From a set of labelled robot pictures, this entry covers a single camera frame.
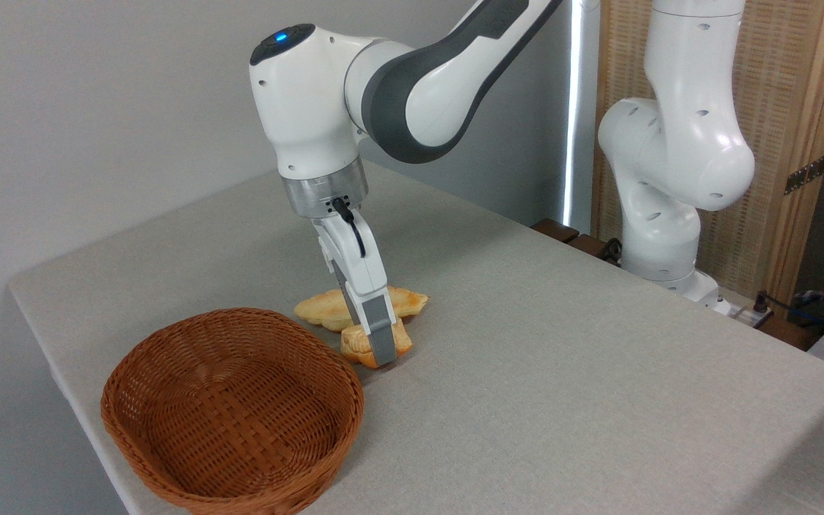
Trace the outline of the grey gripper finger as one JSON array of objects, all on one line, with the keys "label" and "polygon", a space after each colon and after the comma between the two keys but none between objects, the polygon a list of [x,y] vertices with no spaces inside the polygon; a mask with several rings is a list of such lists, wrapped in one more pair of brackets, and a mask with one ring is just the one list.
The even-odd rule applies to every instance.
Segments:
[{"label": "grey gripper finger", "polygon": [[373,354],[373,368],[390,364],[398,358],[393,337],[396,316],[386,287],[369,294],[359,294],[350,287],[350,310],[356,323],[363,326]]},{"label": "grey gripper finger", "polygon": [[352,317],[352,325],[360,325],[360,323],[362,323],[362,320],[358,316],[357,310],[355,309],[355,303],[353,301],[354,297],[353,297],[352,287],[348,283],[348,280],[347,280],[346,276],[344,275],[343,271],[334,270],[333,274],[335,275],[335,277],[338,280],[338,283],[340,285],[341,294],[343,294],[343,299],[345,300],[345,304],[347,306],[348,313]]}]

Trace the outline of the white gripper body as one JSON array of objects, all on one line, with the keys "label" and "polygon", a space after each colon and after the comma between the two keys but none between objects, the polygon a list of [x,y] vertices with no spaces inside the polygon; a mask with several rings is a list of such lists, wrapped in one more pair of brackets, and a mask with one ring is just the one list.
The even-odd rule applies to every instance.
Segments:
[{"label": "white gripper body", "polygon": [[340,215],[312,219],[318,244],[331,271],[338,267],[359,294],[387,287],[387,276],[375,235],[359,209],[352,209],[352,222]]}]

